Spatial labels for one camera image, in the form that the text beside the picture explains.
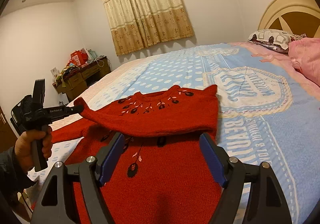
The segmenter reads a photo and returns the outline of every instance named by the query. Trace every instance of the polka dot pattern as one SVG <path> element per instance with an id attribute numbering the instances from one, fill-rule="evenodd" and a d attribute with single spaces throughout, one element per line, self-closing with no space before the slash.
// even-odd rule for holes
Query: polka dot pattern
<path id="1" fill-rule="evenodd" d="M 136 76 L 130 84 L 126 83 L 124 93 L 119 95 L 129 96 L 139 91 L 141 93 L 164 91 L 173 85 L 185 88 L 203 87 L 202 66 L 197 47 L 162 54 L 146 65 L 140 76 Z"/>

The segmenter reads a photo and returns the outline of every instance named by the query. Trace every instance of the pillow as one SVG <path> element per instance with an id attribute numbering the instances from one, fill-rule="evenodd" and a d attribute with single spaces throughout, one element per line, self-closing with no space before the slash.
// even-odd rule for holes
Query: pillow
<path id="1" fill-rule="evenodd" d="M 289 43 L 301 40 L 306 35 L 296 35 L 276 29 L 264 29 L 252 33 L 248 41 L 262 45 L 272 51 L 288 54 Z"/>
<path id="2" fill-rule="evenodd" d="M 293 67 L 320 86 L 320 38 L 303 38 L 289 44 Z"/>

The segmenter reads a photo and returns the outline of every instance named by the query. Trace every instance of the red bag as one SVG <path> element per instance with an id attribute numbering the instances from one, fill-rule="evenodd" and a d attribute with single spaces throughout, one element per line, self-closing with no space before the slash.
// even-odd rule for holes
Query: red bag
<path id="1" fill-rule="evenodd" d="M 71 60 L 74 65 L 81 67 L 88 60 L 88 55 L 84 49 L 71 53 Z"/>

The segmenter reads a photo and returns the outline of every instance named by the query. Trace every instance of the pink pillow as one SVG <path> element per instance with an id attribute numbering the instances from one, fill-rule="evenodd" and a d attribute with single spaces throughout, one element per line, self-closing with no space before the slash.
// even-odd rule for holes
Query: pink pillow
<path id="1" fill-rule="evenodd" d="M 320 38 L 303 38 L 289 43 L 293 67 L 320 86 Z"/>

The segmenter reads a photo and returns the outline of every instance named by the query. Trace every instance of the door handle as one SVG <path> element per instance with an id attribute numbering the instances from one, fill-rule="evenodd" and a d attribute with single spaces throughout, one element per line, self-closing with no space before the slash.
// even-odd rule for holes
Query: door handle
<path id="1" fill-rule="evenodd" d="M 6 121 L 5 121 L 4 115 L 2 113 L 0 114 L 0 117 L 1 117 L 3 124 L 5 125 Z"/>

